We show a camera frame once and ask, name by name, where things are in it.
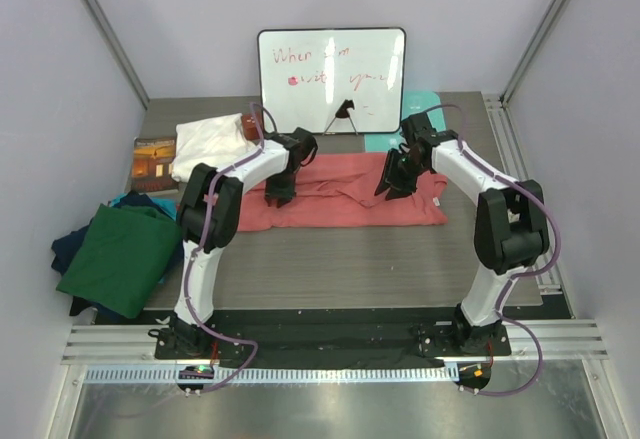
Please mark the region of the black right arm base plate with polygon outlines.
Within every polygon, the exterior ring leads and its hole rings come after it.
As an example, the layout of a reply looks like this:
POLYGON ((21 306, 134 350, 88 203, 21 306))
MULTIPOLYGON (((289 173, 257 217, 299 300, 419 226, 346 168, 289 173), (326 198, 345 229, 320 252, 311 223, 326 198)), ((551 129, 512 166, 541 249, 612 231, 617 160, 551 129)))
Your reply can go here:
POLYGON ((410 329, 416 354, 424 358, 507 357, 512 353, 501 322, 483 327, 449 324, 419 324, 410 329))

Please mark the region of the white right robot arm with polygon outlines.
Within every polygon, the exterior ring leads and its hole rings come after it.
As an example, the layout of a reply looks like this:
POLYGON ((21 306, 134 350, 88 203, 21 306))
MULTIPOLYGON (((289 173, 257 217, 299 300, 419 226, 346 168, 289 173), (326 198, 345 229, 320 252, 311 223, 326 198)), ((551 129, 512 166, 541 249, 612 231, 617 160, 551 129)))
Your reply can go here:
POLYGON ((476 206, 473 244, 479 267, 470 291, 456 306, 451 339, 464 354, 483 354, 502 325, 513 283, 550 246, 542 188, 518 182, 477 155, 451 130, 438 132, 426 111, 400 123, 404 144, 390 150, 375 190, 387 201, 417 191, 418 178, 440 173, 476 206))

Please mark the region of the red t shirt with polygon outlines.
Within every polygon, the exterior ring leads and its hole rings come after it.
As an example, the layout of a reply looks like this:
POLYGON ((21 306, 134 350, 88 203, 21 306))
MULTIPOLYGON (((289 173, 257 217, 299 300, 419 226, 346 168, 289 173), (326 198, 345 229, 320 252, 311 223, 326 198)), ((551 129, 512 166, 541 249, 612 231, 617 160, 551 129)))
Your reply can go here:
POLYGON ((265 199, 264 183, 243 196, 238 230, 438 226, 448 222, 439 199, 446 176, 424 173, 412 195, 387 201, 376 196, 384 153, 321 154, 296 176, 294 199, 278 208, 265 199))

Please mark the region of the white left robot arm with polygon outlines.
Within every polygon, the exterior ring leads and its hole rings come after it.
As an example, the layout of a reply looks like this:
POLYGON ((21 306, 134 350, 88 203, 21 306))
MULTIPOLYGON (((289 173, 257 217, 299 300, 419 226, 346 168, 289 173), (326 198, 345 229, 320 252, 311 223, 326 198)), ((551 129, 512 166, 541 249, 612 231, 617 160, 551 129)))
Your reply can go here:
POLYGON ((200 324, 213 315, 219 262, 238 231, 243 196, 264 184, 267 205, 289 204, 296 196, 297 173, 315 159, 317 150, 313 134, 297 128, 289 134, 268 133, 254 151, 231 163, 194 168, 177 215, 184 264, 174 308, 176 319, 186 324, 177 342, 190 357, 203 357, 212 348, 213 334, 200 324))

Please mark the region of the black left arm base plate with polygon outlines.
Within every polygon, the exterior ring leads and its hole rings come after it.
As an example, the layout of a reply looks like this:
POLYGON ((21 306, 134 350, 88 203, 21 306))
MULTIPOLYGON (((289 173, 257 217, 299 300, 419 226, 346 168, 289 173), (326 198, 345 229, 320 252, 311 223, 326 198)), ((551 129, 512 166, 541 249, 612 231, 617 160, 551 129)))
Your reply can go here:
POLYGON ((232 339, 223 341, 211 336, 195 324, 187 324, 173 316, 168 323, 152 327, 147 335, 156 340, 154 357, 169 359, 246 359, 252 352, 251 345, 242 344, 246 340, 243 324, 233 314, 216 313, 206 325, 219 335, 232 339))

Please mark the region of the white dry erase board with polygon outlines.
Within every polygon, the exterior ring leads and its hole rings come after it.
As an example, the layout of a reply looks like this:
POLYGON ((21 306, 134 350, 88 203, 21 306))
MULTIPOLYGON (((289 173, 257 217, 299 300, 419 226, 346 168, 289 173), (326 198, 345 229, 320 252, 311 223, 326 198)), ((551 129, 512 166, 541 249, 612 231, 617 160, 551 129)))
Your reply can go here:
MULTIPOLYGON (((275 29, 257 36, 261 102, 282 133, 322 134, 345 99, 359 134, 399 128, 406 32, 400 27, 275 29)), ((338 119, 329 134, 354 133, 338 119)))

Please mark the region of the metal wire board stand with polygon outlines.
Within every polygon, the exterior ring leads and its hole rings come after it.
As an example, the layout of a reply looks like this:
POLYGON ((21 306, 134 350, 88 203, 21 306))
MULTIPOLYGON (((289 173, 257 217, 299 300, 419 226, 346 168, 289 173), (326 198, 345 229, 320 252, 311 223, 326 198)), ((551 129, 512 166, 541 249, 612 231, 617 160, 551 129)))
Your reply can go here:
POLYGON ((323 131, 323 135, 327 135, 330 133, 330 130, 332 128, 332 126, 334 125, 334 123, 340 119, 340 120, 347 120, 348 123, 351 125, 351 128, 353 130, 353 132, 358 135, 359 132, 355 126, 355 123, 351 117, 351 111, 355 109, 355 103, 352 99, 345 99, 341 105, 339 106, 339 108, 337 109, 336 113, 334 114, 334 117, 330 120, 330 122, 327 124, 327 126, 325 127, 324 131, 323 131))

